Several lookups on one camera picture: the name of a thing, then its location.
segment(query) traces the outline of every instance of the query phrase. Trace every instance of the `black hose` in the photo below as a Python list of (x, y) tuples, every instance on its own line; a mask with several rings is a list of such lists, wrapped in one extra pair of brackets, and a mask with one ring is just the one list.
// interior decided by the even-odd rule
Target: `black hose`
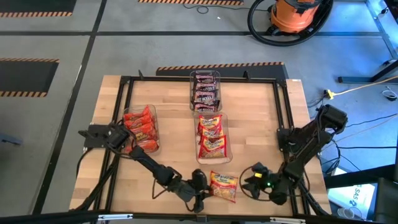
[[(266, 39), (263, 36), (259, 35), (258, 32), (254, 29), (253, 26), (253, 15), (254, 12), (256, 11), (258, 5), (260, 5), (260, 3), (263, 2), (263, 0), (256, 0), (253, 5), (250, 7), (249, 10), (249, 15), (248, 15), (248, 27), (250, 30), (250, 33), (253, 35), (254, 38), (256, 38), (258, 41), (260, 41), (263, 44), (268, 44), (268, 45), (272, 45), (272, 46), (278, 46), (278, 47), (288, 47), (288, 46), (293, 46), (296, 44), (301, 44), (302, 42), (308, 40), (309, 38), (313, 37), (325, 24), (326, 20), (328, 19), (331, 9), (333, 7), (333, 0), (324, 0), (326, 2), (325, 7), (326, 7), (326, 12), (325, 15), (320, 15), (322, 16), (321, 20), (319, 21), (318, 24), (316, 24), (316, 26), (305, 36), (305, 37), (301, 37), (297, 40), (290, 40), (290, 41), (277, 41), (277, 40), (270, 40), (270, 39)], [(315, 13), (315, 17), (317, 15), (319, 15), (320, 9), (317, 10), (317, 13)]]

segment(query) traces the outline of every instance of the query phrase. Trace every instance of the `vacuum hose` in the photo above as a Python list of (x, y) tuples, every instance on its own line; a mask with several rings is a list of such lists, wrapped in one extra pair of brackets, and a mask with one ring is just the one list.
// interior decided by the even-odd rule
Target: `vacuum hose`
[(260, 41), (263, 44), (268, 44), (268, 45), (273, 45), (273, 46), (278, 46), (278, 47), (293, 46), (296, 44), (300, 44), (300, 43), (308, 40), (309, 38), (313, 37), (325, 24), (326, 20), (328, 19), (329, 15), (330, 15), (331, 9), (333, 7), (333, 0), (324, 0), (321, 3), (321, 4), (324, 3), (324, 7), (318, 8), (318, 10), (314, 16), (314, 21), (309, 25), (309, 27), (312, 25), (315, 25), (311, 31), (308, 31), (308, 33), (306, 35), (300, 36), (300, 38), (297, 40), (277, 41), (277, 40), (270, 40), (270, 39), (264, 38), (263, 36), (259, 35), (258, 32), (254, 29), (253, 15), (254, 15), (254, 12), (256, 11), (258, 5), (260, 5), (260, 3), (262, 3), (263, 1), (264, 0), (256, 0), (253, 3), (253, 5), (250, 7), (249, 15), (248, 15), (248, 27), (249, 27), (250, 33), (258, 41)]

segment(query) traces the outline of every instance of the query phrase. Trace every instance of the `yellow cable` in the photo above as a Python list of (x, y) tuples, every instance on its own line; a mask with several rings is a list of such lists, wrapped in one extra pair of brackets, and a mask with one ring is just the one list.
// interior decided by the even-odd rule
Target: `yellow cable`
[(371, 83), (371, 84), (363, 85), (363, 86), (360, 86), (360, 87), (357, 87), (357, 88), (353, 88), (353, 89), (350, 89), (350, 90), (342, 91), (341, 93), (333, 93), (333, 95), (335, 95), (335, 96), (342, 95), (344, 93), (348, 93), (348, 92), (351, 92), (351, 91), (354, 91), (354, 90), (358, 90), (358, 89), (365, 88), (365, 87), (368, 87), (368, 86), (373, 86), (373, 85), (376, 85), (376, 84), (384, 83), (386, 81), (389, 81), (389, 80), (392, 80), (392, 79), (395, 79), (395, 78), (398, 78), (398, 76), (390, 77), (390, 78), (385, 79), (383, 81), (379, 81), (379, 82), (376, 82), (376, 83)]
[[(395, 116), (392, 116), (390, 119), (388, 119), (388, 120), (386, 120), (386, 121), (381, 122), (380, 124), (377, 124), (377, 125), (375, 125), (375, 126), (372, 126), (372, 127), (367, 128), (367, 129), (365, 129), (365, 130), (362, 130), (362, 131), (358, 131), (357, 133), (350, 134), (349, 136), (345, 136), (345, 137), (343, 137), (343, 138), (341, 138), (341, 139), (335, 141), (335, 143), (338, 143), (338, 142), (340, 142), (340, 141), (342, 141), (342, 140), (344, 140), (344, 139), (346, 139), (346, 138), (352, 137), (352, 136), (357, 135), (357, 134), (359, 134), (359, 133), (363, 133), (363, 132), (365, 132), (365, 131), (369, 131), (369, 130), (372, 129), (372, 128), (375, 128), (375, 127), (377, 127), (377, 126), (380, 126), (380, 125), (382, 125), (382, 124), (384, 124), (384, 123), (386, 123), (386, 122), (388, 122), (388, 121), (390, 121), (390, 120), (396, 118), (397, 116), (398, 116), (398, 114), (395, 115)], [(329, 146), (327, 146), (326, 148), (324, 148), (324, 150), (326, 150), (327, 148), (329, 148), (329, 147), (332, 146), (332, 145), (333, 145), (333, 144), (330, 144)]]

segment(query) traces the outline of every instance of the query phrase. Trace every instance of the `snack bag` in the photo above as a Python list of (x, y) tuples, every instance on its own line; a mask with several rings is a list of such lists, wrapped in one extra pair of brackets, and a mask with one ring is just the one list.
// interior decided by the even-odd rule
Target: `snack bag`
[(221, 197), (235, 203), (237, 185), (237, 177), (222, 175), (213, 171), (210, 173), (210, 193), (214, 196)]
[(202, 134), (203, 128), (206, 128), (207, 130), (221, 128), (221, 117), (222, 114), (219, 114), (210, 119), (205, 119), (204, 116), (199, 115), (198, 134)]
[(152, 116), (150, 114), (146, 114), (140, 118), (133, 120), (127, 120), (124, 122), (124, 125), (128, 128), (128, 129), (133, 129), (133, 128), (138, 128), (141, 127), (144, 124), (147, 123), (152, 123), (154, 124), (154, 121), (152, 120)]
[(136, 119), (149, 114), (152, 118), (152, 113), (150, 112), (149, 106), (145, 106), (144, 110), (141, 113), (128, 113), (123, 115), (123, 120), (124, 121), (135, 121)]
[(145, 140), (157, 140), (156, 130), (153, 123), (147, 123), (139, 128), (130, 129), (137, 138), (137, 142)]
[(226, 156), (226, 136), (209, 139), (202, 137), (199, 158), (224, 158)]
[[(138, 145), (144, 150), (145, 153), (156, 152), (159, 148), (155, 140), (146, 140), (138, 142)], [(124, 152), (130, 153), (132, 151), (131, 145), (124, 148)]]
[(221, 126), (218, 127), (218, 128), (215, 128), (215, 129), (210, 129), (210, 130), (209, 130), (209, 129), (206, 129), (206, 128), (203, 128), (203, 129), (201, 130), (201, 135), (200, 135), (200, 142), (199, 142), (199, 144), (203, 142), (203, 139), (204, 139), (204, 138), (214, 139), (214, 138), (220, 138), (220, 137), (222, 137), (223, 135), (224, 135), (224, 131), (223, 131), (223, 129), (221, 128)]

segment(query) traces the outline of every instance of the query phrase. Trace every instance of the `chocolate bar wrapper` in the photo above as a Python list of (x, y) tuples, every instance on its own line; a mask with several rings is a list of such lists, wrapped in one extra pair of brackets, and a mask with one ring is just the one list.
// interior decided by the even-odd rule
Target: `chocolate bar wrapper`
[(217, 100), (217, 91), (196, 91), (193, 95), (194, 102), (214, 102)]
[(216, 81), (214, 74), (209, 73), (206, 75), (200, 75), (200, 74), (195, 74), (195, 82), (198, 83), (212, 83), (214, 81)]
[(217, 112), (218, 105), (220, 101), (216, 100), (214, 102), (201, 102), (201, 103), (196, 103), (193, 102), (193, 110), (196, 112)]
[(216, 82), (212, 83), (195, 83), (194, 91), (214, 91), (216, 90)]

